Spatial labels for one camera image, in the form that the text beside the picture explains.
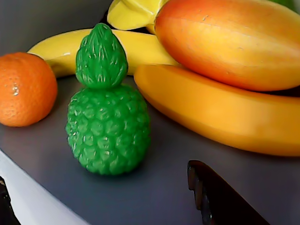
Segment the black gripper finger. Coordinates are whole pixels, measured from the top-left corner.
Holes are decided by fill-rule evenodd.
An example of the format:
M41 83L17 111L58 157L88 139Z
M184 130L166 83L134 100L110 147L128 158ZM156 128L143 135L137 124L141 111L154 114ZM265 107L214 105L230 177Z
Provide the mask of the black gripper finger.
M268 225L269 223L219 174L199 160L187 165L189 190L204 225Z
M0 224L14 225L14 215L10 204L10 197L4 179L0 178Z

